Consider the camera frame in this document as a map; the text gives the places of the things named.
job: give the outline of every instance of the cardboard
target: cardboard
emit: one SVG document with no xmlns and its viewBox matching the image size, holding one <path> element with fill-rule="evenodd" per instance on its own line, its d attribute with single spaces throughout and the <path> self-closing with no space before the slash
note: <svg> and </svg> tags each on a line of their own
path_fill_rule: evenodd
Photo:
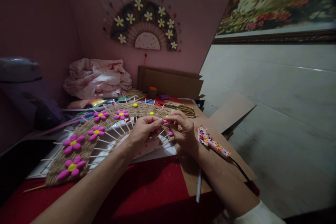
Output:
<svg viewBox="0 0 336 224">
<path fill-rule="evenodd" d="M 148 85 L 158 89 L 158 95 L 169 95 L 194 99 L 199 96 L 203 81 L 190 77 L 145 69 L 143 80 L 143 92 L 146 92 Z"/>
<path fill-rule="evenodd" d="M 234 92 L 209 119 L 213 127 L 222 133 L 250 112 L 255 106 L 245 96 Z"/>
<path fill-rule="evenodd" d="M 242 157 L 235 151 L 235 149 L 231 146 L 231 144 L 222 136 L 220 132 L 217 131 L 216 127 L 213 125 L 212 121 L 207 118 L 202 111 L 198 108 L 198 106 L 191 100 L 184 100 L 180 99 L 180 102 L 183 103 L 186 106 L 192 107 L 195 110 L 196 115 L 201 117 L 192 118 L 191 120 L 194 122 L 197 126 L 202 126 L 204 128 L 207 128 L 206 131 L 211 137 L 214 138 L 215 141 L 217 141 L 219 144 L 223 146 L 224 149 L 231 151 L 231 157 L 240 165 L 240 167 L 243 169 L 245 174 L 248 176 L 250 180 L 257 179 L 257 176 L 254 174 L 254 172 L 251 170 L 251 168 L 245 163 L 245 161 L 242 159 Z M 185 151 L 181 149 L 181 147 L 176 144 L 175 145 L 176 152 L 178 159 L 180 161 L 180 165 L 182 168 L 182 173 L 184 176 L 185 184 L 188 189 L 189 196 L 195 196 L 197 194 L 197 180 L 198 180 L 198 164 L 194 161 L 192 157 L 190 157 Z M 230 163 L 229 161 L 223 159 L 220 157 L 217 153 L 215 153 L 213 150 L 209 150 L 212 154 L 212 157 L 214 159 L 217 159 L 222 166 L 217 167 L 217 169 L 222 169 L 222 167 L 227 167 L 231 171 L 234 172 L 234 174 L 237 175 L 238 178 L 240 178 L 243 182 L 246 182 L 246 178 L 243 176 L 243 174 L 240 172 L 237 166 L 235 166 L 233 163 Z M 209 184 L 202 180 L 202 187 L 201 187 L 201 193 L 209 192 L 211 191 L 211 188 Z"/>
<path fill-rule="evenodd" d="M 148 66 L 139 66 L 139 71 L 138 71 L 138 89 L 141 91 L 146 90 L 146 86 L 144 86 L 144 78 L 145 78 L 145 70 L 150 69 L 154 71 L 159 71 L 167 74 L 175 74 L 179 76 L 185 76 L 193 79 L 200 79 L 202 75 L 198 75 L 195 73 L 188 73 L 188 72 L 181 72 L 177 70 L 172 70 L 172 69 L 163 69 L 163 68 L 153 68 L 153 67 L 148 67 Z"/>
</svg>

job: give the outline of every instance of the pink wall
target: pink wall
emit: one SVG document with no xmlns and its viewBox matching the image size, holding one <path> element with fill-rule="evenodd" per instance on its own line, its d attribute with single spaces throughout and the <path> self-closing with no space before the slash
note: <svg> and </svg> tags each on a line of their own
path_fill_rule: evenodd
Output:
<svg viewBox="0 0 336 224">
<path fill-rule="evenodd" d="M 81 58 L 80 40 L 69 0 L 0 0 L 0 56 L 39 62 L 46 83 L 63 104 L 62 85 L 69 63 Z M 20 112 L 0 92 L 0 153 L 30 129 Z"/>
<path fill-rule="evenodd" d="M 77 28 L 82 42 L 85 57 L 98 59 L 122 59 L 136 86 L 138 66 L 143 64 L 145 50 L 120 44 L 106 38 L 102 26 L 106 15 L 101 0 L 71 0 L 76 17 Z M 120 0 L 103 0 L 106 6 L 112 2 L 117 9 L 121 8 Z M 146 65 L 169 68 L 191 73 L 199 73 L 211 42 L 222 18 L 227 0 L 164 0 L 164 6 L 171 5 L 170 14 L 177 13 L 176 22 L 181 22 L 182 33 L 178 40 L 182 51 L 147 52 Z"/>
</svg>

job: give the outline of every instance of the white tiled wall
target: white tiled wall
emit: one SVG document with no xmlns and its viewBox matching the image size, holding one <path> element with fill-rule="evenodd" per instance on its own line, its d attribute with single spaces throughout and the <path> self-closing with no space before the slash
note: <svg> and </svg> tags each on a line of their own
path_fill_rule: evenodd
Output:
<svg viewBox="0 0 336 224">
<path fill-rule="evenodd" d="M 204 113 L 232 92 L 257 104 L 230 143 L 281 218 L 336 204 L 336 45 L 212 45 Z"/>
</svg>

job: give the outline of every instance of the scissors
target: scissors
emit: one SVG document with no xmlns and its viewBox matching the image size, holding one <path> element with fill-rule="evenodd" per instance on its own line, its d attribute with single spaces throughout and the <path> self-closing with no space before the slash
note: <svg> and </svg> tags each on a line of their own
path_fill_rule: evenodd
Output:
<svg viewBox="0 0 336 224">
<path fill-rule="evenodd" d="M 175 109 L 175 110 L 181 110 L 186 116 L 188 117 L 195 117 L 195 110 L 191 107 L 188 107 L 186 105 L 168 105 L 165 104 L 166 107 L 169 107 L 171 109 Z"/>
</svg>

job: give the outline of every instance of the framed painting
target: framed painting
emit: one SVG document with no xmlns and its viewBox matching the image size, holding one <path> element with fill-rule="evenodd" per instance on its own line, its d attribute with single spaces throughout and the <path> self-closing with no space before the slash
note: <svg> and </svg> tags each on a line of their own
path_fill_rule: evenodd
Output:
<svg viewBox="0 0 336 224">
<path fill-rule="evenodd" d="M 214 44 L 336 41 L 335 0 L 229 0 Z"/>
</svg>

